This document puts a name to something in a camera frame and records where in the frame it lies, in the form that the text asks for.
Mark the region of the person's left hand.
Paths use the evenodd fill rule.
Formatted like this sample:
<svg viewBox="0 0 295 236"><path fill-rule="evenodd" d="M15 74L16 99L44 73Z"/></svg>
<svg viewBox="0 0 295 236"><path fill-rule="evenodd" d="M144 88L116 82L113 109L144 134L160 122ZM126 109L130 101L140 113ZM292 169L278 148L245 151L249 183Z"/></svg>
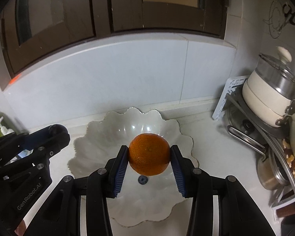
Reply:
<svg viewBox="0 0 295 236"><path fill-rule="evenodd" d="M22 220L14 232L16 233L17 236L23 236L25 231L26 231L26 224L25 224L25 221Z"/></svg>

